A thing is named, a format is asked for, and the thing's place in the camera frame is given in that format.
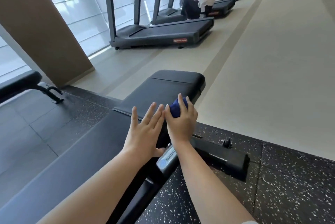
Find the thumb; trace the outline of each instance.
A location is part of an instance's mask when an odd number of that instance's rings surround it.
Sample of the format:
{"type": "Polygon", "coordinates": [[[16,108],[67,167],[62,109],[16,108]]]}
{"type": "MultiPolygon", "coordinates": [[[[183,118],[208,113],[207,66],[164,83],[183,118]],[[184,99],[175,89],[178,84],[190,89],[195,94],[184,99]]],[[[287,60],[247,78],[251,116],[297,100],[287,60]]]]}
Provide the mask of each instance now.
{"type": "Polygon", "coordinates": [[[165,148],[155,148],[153,152],[153,157],[161,157],[165,152],[165,148]]]}
{"type": "Polygon", "coordinates": [[[171,111],[170,111],[170,106],[169,106],[169,104],[167,104],[167,105],[165,106],[164,114],[165,114],[165,120],[166,120],[167,122],[169,122],[169,121],[171,121],[171,120],[173,119],[173,116],[172,116],[171,111]]]}

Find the baseboard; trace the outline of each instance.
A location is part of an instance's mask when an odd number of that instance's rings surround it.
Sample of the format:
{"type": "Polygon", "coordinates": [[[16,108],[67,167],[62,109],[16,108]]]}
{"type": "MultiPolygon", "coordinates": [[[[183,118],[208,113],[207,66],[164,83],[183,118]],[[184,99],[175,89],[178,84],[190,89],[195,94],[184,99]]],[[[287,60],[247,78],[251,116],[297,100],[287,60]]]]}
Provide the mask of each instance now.
{"type": "Polygon", "coordinates": [[[64,86],[68,86],[68,85],[72,85],[73,83],[77,82],[79,79],[82,79],[83,77],[85,77],[87,74],[91,73],[92,71],[94,71],[95,68],[92,67],[88,70],[86,70],[85,72],[83,72],[82,74],[80,74],[79,76],[76,76],[74,79],[71,79],[69,82],[66,82],[64,84],[64,86]]]}

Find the blue ball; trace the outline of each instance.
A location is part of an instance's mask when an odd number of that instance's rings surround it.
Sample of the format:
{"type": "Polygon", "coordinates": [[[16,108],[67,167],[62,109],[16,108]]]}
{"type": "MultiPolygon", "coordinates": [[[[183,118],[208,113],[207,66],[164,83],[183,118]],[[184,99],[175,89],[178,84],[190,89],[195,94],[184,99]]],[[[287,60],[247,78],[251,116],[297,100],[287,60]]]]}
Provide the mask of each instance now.
{"type": "MultiPolygon", "coordinates": [[[[186,98],[183,98],[183,101],[185,103],[186,108],[188,108],[187,100],[186,98]]],[[[170,112],[172,117],[177,118],[180,117],[180,107],[178,103],[178,99],[176,99],[172,105],[170,105],[170,112]]]]}

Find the bench foot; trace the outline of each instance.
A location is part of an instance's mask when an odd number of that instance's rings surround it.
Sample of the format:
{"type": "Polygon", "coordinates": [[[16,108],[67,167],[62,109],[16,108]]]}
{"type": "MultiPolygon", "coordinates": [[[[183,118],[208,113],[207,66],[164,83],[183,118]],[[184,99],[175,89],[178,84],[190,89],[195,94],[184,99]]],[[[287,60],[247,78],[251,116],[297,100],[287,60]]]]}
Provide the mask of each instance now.
{"type": "Polygon", "coordinates": [[[59,94],[63,94],[57,87],[49,86],[48,88],[44,88],[42,86],[35,86],[33,89],[43,92],[45,95],[47,95],[48,97],[52,99],[53,103],[59,104],[64,101],[64,99],[61,99],[57,97],[56,95],[54,95],[52,92],[50,92],[50,90],[55,90],[59,94]]]}

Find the black pants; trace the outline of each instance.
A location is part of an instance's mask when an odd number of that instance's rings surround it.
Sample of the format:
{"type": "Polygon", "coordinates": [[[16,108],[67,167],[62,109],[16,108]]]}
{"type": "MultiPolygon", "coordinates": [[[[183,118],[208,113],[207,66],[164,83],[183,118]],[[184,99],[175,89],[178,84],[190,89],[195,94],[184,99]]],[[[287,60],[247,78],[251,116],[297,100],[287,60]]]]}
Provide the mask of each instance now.
{"type": "MultiPolygon", "coordinates": [[[[205,6],[205,16],[207,17],[208,14],[212,11],[212,6],[205,6]]],[[[198,6],[198,2],[194,0],[185,0],[183,7],[182,7],[182,12],[181,14],[183,16],[186,16],[188,19],[198,19],[201,14],[201,9],[198,6]]]]}

